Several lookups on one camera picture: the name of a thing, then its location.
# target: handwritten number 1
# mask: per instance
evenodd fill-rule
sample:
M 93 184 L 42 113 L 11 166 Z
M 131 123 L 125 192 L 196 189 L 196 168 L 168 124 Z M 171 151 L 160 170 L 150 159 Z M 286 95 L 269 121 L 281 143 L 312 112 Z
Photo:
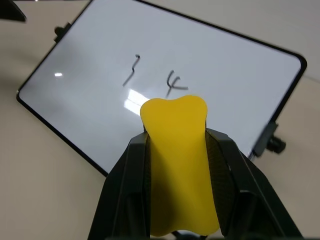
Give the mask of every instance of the handwritten number 1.
M 122 84 L 123 87 L 129 82 L 129 80 L 130 80 L 130 79 L 133 77 L 133 75 L 135 74 L 135 67 L 136 67 L 137 63 L 139 62 L 139 60 L 140 60 L 140 55 L 139 55 L 139 54 L 136 54 L 135 57 L 136 57 L 136 60 L 135 60 L 135 62 L 133 63 L 133 65 L 132 65 L 132 67 L 131 67 L 132 72 L 131 72 L 131 74 L 128 76 L 128 78 L 124 81 L 124 83 Z

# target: whiteboard black frame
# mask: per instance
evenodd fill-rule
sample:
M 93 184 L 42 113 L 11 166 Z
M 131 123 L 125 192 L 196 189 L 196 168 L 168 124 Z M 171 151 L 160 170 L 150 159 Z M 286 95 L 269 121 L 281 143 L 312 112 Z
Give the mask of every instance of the whiteboard black frame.
M 67 31 L 70 31 L 73 27 L 73 25 L 77 22 L 77 20 L 79 19 L 79 17 L 86 11 L 86 9 L 90 6 L 90 4 L 92 2 L 94 2 L 95 0 L 91 0 L 85 7 L 84 9 L 79 13 L 79 15 L 76 17 L 76 19 L 74 20 L 74 22 L 71 24 L 71 26 L 68 28 Z M 288 91 L 285 93 L 284 97 L 282 98 L 281 102 L 279 103 L 278 107 L 276 108 L 274 114 L 272 115 L 271 119 L 269 122 L 275 122 L 277 120 L 277 118 L 279 117 L 281 111 L 283 110 L 284 106 L 286 105 L 287 101 L 289 100 L 291 94 L 293 93 L 295 87 L 297 86 L 299 80 L 301 79 L 303 73 L 305 72 L 305 70 L 307 69 L 307 61 L 306 59 L 298 54 L 298 53 L 295 53 L 295 52 L 292 52 L 292 51 L 289 51 L 287 49 L 284 49 L 284 48 L 281 48 L 281 47 L 278 47 L 278 46 L 275 46 L 275 45 L 272 45 L 272 44 L 269 44 L 267 42 L 263 42 L 261 40 L 258 40 L 258 39 L 255 39 L 255 38 L 252 38 L 250 36 L 247 36 L 247 35 L 243 35 L 241 33 L 238 33 L 238 32 L 235 32 L 235 31 L 232 31 L 232 30 L 229 30 L 229 29 L 226 29 L 226 28 L 223 28 L 221 26 L 218 26 L 218 25 L 215 25 L 215 24 L 212 24 L 212 23 L 209 23 L 209 22 L 205 22 L 203 20 L 200 20 L 200 19 L 197 19 L 197 18 L 194 18 L 194 17 L 191 17 L 191 16 L 188 16 L 188 15 L 185 15 L 185 14 L 182 14 L 180 12 L 176 12 L 176 11 L 173 11 L 173 10 L 170 10 L 170 9 L 167 9 L 165 7 L 162 7 L 162 6 L 158 6 L 156 4 L 153 4 L 153 3 L 150 3 L 150 2 L 146 2 L 146 1 L 143 1 L 143 0 L 131 0 L 131 1 L 136 1 L 136 2 L 139 2 L 139 3 L 143 3 L 143 4 L 146 4 L 146 5 L 149 5 L 153 8 L 157 8 L 157 9 L 160 9 L 160 10 L 163 10 L 163 11 L 166 11 L 166 12 L 169 12 L 171 14 L 174 14 L 174 15 L 178 15 L 180 17 L 183 17 L 183 18 L 186 18 L 186 19 L 189 19 L 189 20 L 192 20 L 192 21 L 195 21 L 195 22 L 198 22 L 200 24 L 204 24 L 206 26 L 209 26 L 209 27 L 212 27 L 212 28 L 215 28 L 215 29 L 219 29 L 219 30 L 222 30 L 224 32 L 227 32 L 227 33 L 230 33 L 230 34 L 233 34 L 233 35 L 236 35 L 238 37 L 241 37 L 241 38 L 244 38 L 244 39 L 247 39 L 249 41 L 252 41 L 252 42 L 255 42 L 255 43 L 258 43 L 258 44 L 261 44 L 263 46 L 266 46 L 266 47 L 269 47 L 269 48 L 272 48 L 274 50 L 278 50 L 280 52 L 283 52 L 283 53 L 286 53 L 286 54 L 289 54 L 289 55 L 292 55 L 292 56 L 295 56 L 296 58 L 299 59 L 300 61 L 300 64 L 301 64 L 301 68 L 299 70 L 299 72 L 297 73 L 297 75 L 295 76 L 295 78 L 293 79 L 290 87 L 288 88 Z M 30 111 L 35 117 L 37 117 L 43 124 L 45 124 L 51 131 L 53 131 L 56 135 L 58 135 L 58 137 L 60 137 L 66 144 L 68 144 L 73 150 L 75 150 L 80 156 L 82 156 L 86 161 L 88 161 L 94 168 L 96 168 L 101 174 L 103 174 L 104 176 L 107 176 L 108 173 L 102 168 L 100 167 L 96 162 L 94 162 L 88 155 L 86 155 L 82 150 L 80 150 L 75 144 L 73 144 L 69 139 L 67 139 L 61 132 L 59 132 L 56 128 L 54 128 L 48 121 L 46 121 L 40 114 L 38 114 L 35 110 L 32 109 L 32 107 L 30 107 L 27 103 L 25 103 L 19 96 L 19 93 L 21 91 L 21 89 L 24 87 L 24 85 L 30 80 L 30 78 L 33 76 L 33 74 L 37 71 L 37 69 L 39 68 L 39 66 L 43 63 L 43 61 L 49 56 L 49 54 L 54 50 L 54 48 L 59 44 L 59 42 L 57 42 L 51 49 L 50 51 L 45 55 L 45 57 L 41 60 L 41 62 L 38 64 L 38 66 L 33 70 L 33 72 L 29 75 L 29 77 L 24 81 L 24 83 L 19 87 L 19 89 L 17 90 L 17 94 L 16 94 L 16 99 L 17 101 L 22 104 L 28 111 Z

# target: handwritten number 4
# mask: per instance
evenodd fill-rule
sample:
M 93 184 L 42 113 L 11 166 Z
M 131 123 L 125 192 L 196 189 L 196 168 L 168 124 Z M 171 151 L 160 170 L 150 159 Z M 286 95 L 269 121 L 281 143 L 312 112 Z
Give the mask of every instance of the handwritten number 4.
M 187 86 L 175 86 L 176 82 L 178 80 L 180 80 L 180 77 L 179 76 L 176 76 L 175 79 L 173 80 L 172 84 L 170 84 L 170 78 L 172 76 L 172 74 L 174 74 L 175 71 L 171 70 L 171 72 L 169 73 L 169 76 L 166 80 L 166 84 L 168 85 L 169 87 L 169 90 L 168 92 L 166 93 L 166 98 L 169 96 L 170 92 L 171 92 L 171 89 L 179 89 L 179 90 L 188 90 L 189 88 Z

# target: yellow object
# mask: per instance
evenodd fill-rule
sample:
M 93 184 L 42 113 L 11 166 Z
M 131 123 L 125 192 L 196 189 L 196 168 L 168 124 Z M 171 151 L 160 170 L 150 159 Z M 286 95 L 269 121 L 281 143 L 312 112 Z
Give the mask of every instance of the yellow object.
M 154 98 L 140 116 L 150 136 L 151 235 L 219 228 L 205 141 L 207 105 L 197 96 Z

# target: white surface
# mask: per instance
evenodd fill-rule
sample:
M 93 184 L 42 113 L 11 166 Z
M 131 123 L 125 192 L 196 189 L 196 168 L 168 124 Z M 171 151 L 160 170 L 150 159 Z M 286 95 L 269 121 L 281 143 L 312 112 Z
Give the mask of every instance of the white surface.
M 207 126 L 248 155 L 300 67 L 294 56 L 143 3 L 95 0 L 20 98 L 109 172 L 143 130 L 137 107 L 166 96 L 171 70 L 188 91 L 169 98 L 202 97 Z

